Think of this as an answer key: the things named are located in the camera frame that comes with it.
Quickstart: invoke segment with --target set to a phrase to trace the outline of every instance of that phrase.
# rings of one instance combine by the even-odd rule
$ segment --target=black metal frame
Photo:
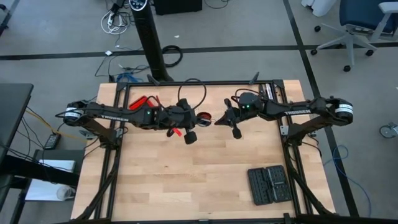
[[[196,86],[196,85],[201,85],[201,83],[197,82],[162,82],[159,84],[159,86],[180,86],[180,85],[185,85],[185,86]],[[249,85],[249,81],[243,80],[243,81],[210,81],[210,82],[204,82],[205,85]],[[275,92],[275,87],[274,85],[277,85],[280,88],[281,91],[281,96],[283,99],[283,103],[287,103],[287,98],[285,94],[285,90],[283,87],[283,80],[263,80],[263,81],[256,81],[254,82],[255,85],[265,85],[265,84],[270,84],[272,88],[272,94],[274,99],[277,99],[277,94]],[[117,83],[116,86],[116,95],[114,99],[114,106],[117,106],[120,101],[121,97],[121,91],[125,91],[125,97],[123,101],[123,108],[127,108],[128,102],[129,102],[129,92],[132,87],[143,87],[143,86],[155,86],[153,83]],[[288,118],[289,124],[292,123],[292,120],[289,116]],[[120,128],[124,127],[124,122],[120,123]],[[111,123],[111,128],[115,128],[115,123]],[[286,159],[290,159],[290,156],[286,154],[286,150],[289,150],[288,148],[285,147],[285,144],[283,144],[282,140],[282,146],[284,147],[284,157]],[[103,184],[104,179],[108,175],[108,167],[109,167],[109,160],[110,160],[110,149],[106,149],[105,152],[105,157],[103,161],[103,170],[101,173],[101,183],[100,186]],[[298,151],[298,147],[294,147],[295,151],[295,157],[296,157],[296,166],[298,167],[298,173],[299,176],[305,181],[305,176],[302,168],[302,161],[300,158],[300,153]],[[114,163],[119,165],[119,160],[120,160],[120,154],[121,150],[117,150],[114,158]],[[292,178],[291,174],[288,172],[289,176],[289,184],[292,192],[292,198],[293,198],[293,204],[294,204],[294,210],[295,214],[299,215],[301,214],[301,208],[299,204],[299,198],[297,196],[297,189],[295,186],[295,181]],[[107,206],[107,212],[106,212],[106,218],[111,219],[112,214],[113,214],[113,204],[114,204],[114,198],[115,198],[115,193],[116,193],[116,183],[117,183],[117,173],[118,173],[118,166],[116,169],[116,174],[115,178],[113,179],[110,190],[109,190],[109,199],[108,199],[108,206]],[[310,211],[310,214],[312,214],[312,207],[310,205],[310,202],[306,199],[305,197],[305,206],[307,211]],[[101,214],[101,209],[102,209],[102,200],[100,201],[99,205],[96,208],[95,211],[95,219],[100,218]],[[262,218],[262,219],[232,219],[232,220],[211,220],[212,223],[288,223],[291,222],[291,218],[289,218],[289,214],[285,214],[284,218]],[[176,220],[176,221],[167,221],[167,223],[205,223],[202,221],[198,220]],[[133,222],[113,222],[113,223],[165,223],[165,221],[151,221],[151,222],[141,222],[141,221],[133,221]]]

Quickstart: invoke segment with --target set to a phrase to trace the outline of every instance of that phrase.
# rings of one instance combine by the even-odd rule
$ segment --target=blue cable
[[[347,155],[346,155],[345,157],[337,158],[337,157],[335,156],[335,154],[336,154],[335,152],[336,152],[336,150],[337,150],[339,147],[342,147],[343,149],[346,150]],[[335,164],[336,169],[338,170],[338,172],[339,172],[340,174],[342,174],[343,176],[345,176],[348,180],[352,181],[352,183],[354,183],[355,185],[357,185],[357,186],[365,193],[365,196],[366,196],[366,198],[368,199],[368,203],[369,203],[368,217],[370,218],[371,215],[372,215],[372,203],[371,203],[371,199],[369,198],[368,193],[367,193],[366,190],[361,186],[361,184],[357,183],[357,181],[355,181],[355,180],[351,179],[350,177],[348,177],[343,171],[340,170],[340,168],[339,168],[339,167],[337,166],[337,164],[336,164],[336,160],[338,160],[338,159],[339,159],[339,160],[346,159],[346,158],[348,157],[348,154],[349,154],[349,153],[348,153],[347,147],[344,146],[344,145],[339,145],[339,146],[335,147],[335,149],[333,150],[333,158],[332,158],[332,159],[329,159],[328,161],[326,161],[326,162],[323,164],[323,166],[325,166],[325,165],[327,165],[329,162],[333,161],[334,164]]]

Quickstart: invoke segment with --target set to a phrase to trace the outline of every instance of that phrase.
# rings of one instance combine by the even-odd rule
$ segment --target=white cable
[[[124,22],[123,22],[123,20],[122,20],[122,15],[120,15],[119,14],[119,25],[118,26],[110,26],[109,24],[107,24],[108,25],[108,31],[107,30],[105,30],[105,28],[104,28],[104,20],[107,18],[109,16],[109,18],[112,16],[112,12],[109,10],[103,17],[102,17],[102,19],[101,19],[101,28],[102,28],[102,30],[105,32],[105,33],[107,33],[107,34],[112,34],[112,35],[119,35],[119,34],[122,34],[122,33],[124,33],[126,30],[127,30],[127,28],[128,28],[128,25],[127,24],[125,24]]]

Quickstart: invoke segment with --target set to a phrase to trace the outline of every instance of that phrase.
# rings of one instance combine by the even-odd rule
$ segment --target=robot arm
[[[241,138],[237,124],[259,116],[266,121],[275,121],[287,115],[317,114],[316,118],[303,124],[292,124],[286,134],[286,141],[301,145],[306,134],[326,126],[345,126],[353,122],[353,106],[339,98],[325,99],[322,97],[310,101],[281,104],[276,103],[264,95],[255,95],[251,92],[242,93],[240,97],[232,97],[239,108],[233,108],[229,99],[225,99],[227,110],[216,125],[228,125],[233,128],[236,139]]]
[[[123,121],[142,129],[166,130],[183,128],[187,131],[185,143],[192,144],[197,140],[195,132],[191,131],[198,123],[195,112],[186,99],[181,99],[175,106],[149,107],[146,103],[136,110],[114,108],[76,101],[69,103],[63,122],[69,126],[81,126],[99,137],[102,146],[116,146],[119,135],[114,129],[105,128],[95,118],[113,121]]]

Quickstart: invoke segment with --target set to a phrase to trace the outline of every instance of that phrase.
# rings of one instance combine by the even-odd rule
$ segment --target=wooden tabletop
[[[288,100],[304,100],[298,80],[285,80]],[[207,86],[207,97],[196,113],[206,111],[213,119],[220,118],[237,88],[258,86]],[[102,84],[98,103],[113,105],[116,84]],[[177,86],[134,87],[129,101],[142,95],[158,95],[160,102],[174,105]],[[202,86],[185,86],[182,98],[195,106],[203,96]],[[294,116],[302,123],[308,115]],[[109,126],[109,121],[101,121]],[[197,127],[198,141],[186,145],[183,137],[168,138],[165,131],[146,131],[126,125],[129,132],[123,138],[118,184],[112,221],[198,220],[230,218],[280,218],[283,213],[294,217],[292,202],[255,206],[252,202],[247,170],[274,165],[285,166],[276,121],[254,118],[239,123],[243,137],[234,139],[231,128],[211,125]],[[316,144],[305,138],[304,142]],[[97,144],[89,147],[91,151]],[[328,183],[318,151],[300,146],[307,184],[324,206],[334,211]],[[104,149],[97,149],[85,159],[80,174],[72,218],[79,216],[93,199],[100,182]],[[302,193],[298,189],[301,208],[305,211]],[[108,202],[104,196],[103,214]]]

